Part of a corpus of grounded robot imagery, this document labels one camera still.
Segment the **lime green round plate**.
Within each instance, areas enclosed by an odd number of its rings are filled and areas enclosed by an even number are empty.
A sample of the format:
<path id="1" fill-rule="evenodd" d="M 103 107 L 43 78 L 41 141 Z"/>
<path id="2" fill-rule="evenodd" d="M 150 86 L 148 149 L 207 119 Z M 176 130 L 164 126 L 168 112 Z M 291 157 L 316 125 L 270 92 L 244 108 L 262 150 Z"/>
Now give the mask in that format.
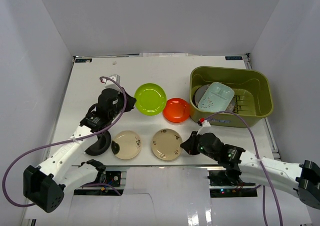
<path id="1" fill-rule="evenodd" d="M 160 114 L 166 106 L 167 96 L 164 89 L 155 83 L 140 85 L 134 94 L 135 107 L 144 115 Z"/>

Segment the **cream floral plate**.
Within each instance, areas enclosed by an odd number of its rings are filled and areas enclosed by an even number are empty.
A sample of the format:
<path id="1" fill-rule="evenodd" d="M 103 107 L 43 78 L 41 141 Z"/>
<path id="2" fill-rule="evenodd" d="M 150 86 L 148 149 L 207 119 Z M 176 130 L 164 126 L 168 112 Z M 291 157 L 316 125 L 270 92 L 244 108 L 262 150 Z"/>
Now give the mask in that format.
<path id="1" fill-rule="evenodd" d="M 176 160 L 181 152 L 182 137 L 172 129 L 161 129 L 151 140 L 151 150 L 160 160 Z"/>

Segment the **cream plate with black patch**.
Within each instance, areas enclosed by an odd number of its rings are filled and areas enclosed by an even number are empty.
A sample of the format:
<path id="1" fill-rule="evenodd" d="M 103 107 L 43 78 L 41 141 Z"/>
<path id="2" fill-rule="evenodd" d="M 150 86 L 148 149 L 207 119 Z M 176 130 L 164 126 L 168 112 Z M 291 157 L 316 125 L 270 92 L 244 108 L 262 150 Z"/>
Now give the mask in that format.
<path id="1" fill-rule="evenodd" d="M 111 150 L 115 157 L 130 160 L 142 149 L 142 140 L 134 131 L 126 130 L 118 133 L 111 142 Z"/>

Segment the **grey reindeer plate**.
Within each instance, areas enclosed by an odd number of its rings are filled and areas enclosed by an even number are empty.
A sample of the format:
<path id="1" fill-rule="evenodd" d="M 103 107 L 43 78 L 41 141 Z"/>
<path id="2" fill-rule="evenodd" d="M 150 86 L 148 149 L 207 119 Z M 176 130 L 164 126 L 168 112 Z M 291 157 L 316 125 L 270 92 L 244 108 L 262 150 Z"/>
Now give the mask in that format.
<path id="1" fill-rule="evenodd" d="M 198 104 L 199 104 L 199 102 L 200 102 L 200 99 L 202 98 L 202 96 L 204 95 L 204 93 L 206 92 L 206 90 L 209 88 L 209 86 L 210 86 L 210 84 L 203 85 L 203 86 L 199 87 L 199 88 L 195 91 L 195 93 L 194 93 L 194 95 L 193 95 L 192 101 L 193 101 L 193 103 L 194 103 L 197 107 L 198 107 Z M 228 111 L 228 112 L 233 112 L 234 109 L 235 109 L 235 105 L 236 105 L 236 100 L 233 98 L 233 99 L 230 101 L 228 107 L 226 108 L 226 111 Z"/>

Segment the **light blue rectangular dish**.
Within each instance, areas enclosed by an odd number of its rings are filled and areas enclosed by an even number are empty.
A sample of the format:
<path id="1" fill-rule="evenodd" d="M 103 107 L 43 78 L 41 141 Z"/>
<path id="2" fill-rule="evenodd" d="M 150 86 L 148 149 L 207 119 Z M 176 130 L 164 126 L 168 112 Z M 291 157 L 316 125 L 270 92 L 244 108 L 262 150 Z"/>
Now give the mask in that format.
<path id="1" fill-rule="evenodd" d="M 206 112 L 225 111 L 235 95 L 234 90 L 220 82 L 213 82 L 198 102 L 198 108 Z"/>

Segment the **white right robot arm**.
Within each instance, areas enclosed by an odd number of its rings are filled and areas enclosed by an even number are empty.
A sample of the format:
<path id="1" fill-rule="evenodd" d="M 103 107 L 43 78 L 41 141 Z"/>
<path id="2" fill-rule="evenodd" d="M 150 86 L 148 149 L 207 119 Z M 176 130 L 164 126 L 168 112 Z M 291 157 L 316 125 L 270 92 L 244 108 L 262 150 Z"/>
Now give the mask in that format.
<path id="1" fill-rule="evenodd" d="M 245 182 L 274 187 L 299 198 L 309 207 L 320 207 L 320 168 L 312 161 L 299 164 L 259 159 L 248 150 L 222 143 L 211 132 L 193 131 L 180 146 L 189 155 L 203 154 L 224 167 L 226 180 L 231 185 Z"/>

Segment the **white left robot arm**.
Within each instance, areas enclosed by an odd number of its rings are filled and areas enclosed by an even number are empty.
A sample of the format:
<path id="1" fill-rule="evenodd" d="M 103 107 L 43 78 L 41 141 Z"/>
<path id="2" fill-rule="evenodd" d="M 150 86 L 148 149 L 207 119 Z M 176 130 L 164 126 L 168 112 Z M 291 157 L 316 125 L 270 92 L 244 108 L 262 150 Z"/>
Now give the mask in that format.
<path id="1" fill-rule="evenodd" d="M 62 202 L 65 191 L 84 184 L 101 185 L 106 179 L 106 167 L 90 159 L 75 172 L 69 172 L 73 163 L 82 155 L 96 156 L 110 146 L 109 128 L 124 112 L 131 111 L 136 98 L 124 89 L 102 90 L 70 139 L 38 166 L 28 166 L 23 172 L 23 194 L 47 213 L 53 212 Z"/>

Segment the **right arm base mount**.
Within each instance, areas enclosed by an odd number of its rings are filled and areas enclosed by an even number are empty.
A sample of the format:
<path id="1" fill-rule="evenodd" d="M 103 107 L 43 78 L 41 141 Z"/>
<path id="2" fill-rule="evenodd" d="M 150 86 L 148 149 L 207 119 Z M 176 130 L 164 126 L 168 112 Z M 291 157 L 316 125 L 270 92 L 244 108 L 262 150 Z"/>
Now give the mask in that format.
<path id="1" fill-rule="evenodd" d="M 231 182 L 224 170 L 208 171 L 211 198 L 257 197 L 258 186 L 254 183 Z"/>

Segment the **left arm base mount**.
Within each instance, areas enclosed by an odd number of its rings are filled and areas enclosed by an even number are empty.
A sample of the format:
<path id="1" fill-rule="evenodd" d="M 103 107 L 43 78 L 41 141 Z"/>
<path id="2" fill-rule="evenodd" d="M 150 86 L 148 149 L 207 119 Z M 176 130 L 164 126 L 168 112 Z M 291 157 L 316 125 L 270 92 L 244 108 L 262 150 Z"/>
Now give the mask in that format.
<path id="1" fill-rule="evenodd" d="M 121 196 L 121 171 L 106 171 L 101 183 L 90 182 L 85 187 L 78 188 L 74 191 L 74 195 L 86 196 Z"/>

